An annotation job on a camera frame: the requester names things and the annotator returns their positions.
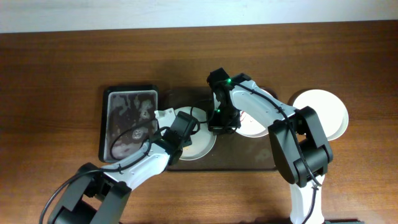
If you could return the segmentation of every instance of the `wood grain surface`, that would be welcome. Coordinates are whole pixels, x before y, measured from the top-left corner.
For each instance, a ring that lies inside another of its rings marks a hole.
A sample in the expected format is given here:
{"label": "wood grain surface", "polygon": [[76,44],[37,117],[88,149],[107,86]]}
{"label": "wood grain surface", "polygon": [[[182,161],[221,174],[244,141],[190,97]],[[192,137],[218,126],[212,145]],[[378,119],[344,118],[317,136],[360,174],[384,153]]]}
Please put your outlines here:
{"label": "wood grain surface", "polygon": [[[331,142],[323,214],[398,222],[398,21],[382,21],[1,34],[0,223],[37,223],[77,168],[102,165],[106,86],[206,86],[219,67],[284,102],[307,88],[340,97],[350,120]],[[250,223],[290,209],[277,172],[166,172],[133,191],[121,221]]]}

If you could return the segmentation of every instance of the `white backdrop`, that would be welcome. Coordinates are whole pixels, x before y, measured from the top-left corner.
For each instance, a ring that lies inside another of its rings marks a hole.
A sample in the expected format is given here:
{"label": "white backdrop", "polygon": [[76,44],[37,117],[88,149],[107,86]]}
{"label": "white backdrop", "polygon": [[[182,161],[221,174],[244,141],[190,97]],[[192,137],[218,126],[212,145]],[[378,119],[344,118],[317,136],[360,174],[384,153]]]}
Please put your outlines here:
{"label": "white backdrop", "polygon": [[398,19],[398,0],[0,0],[0,32]]}

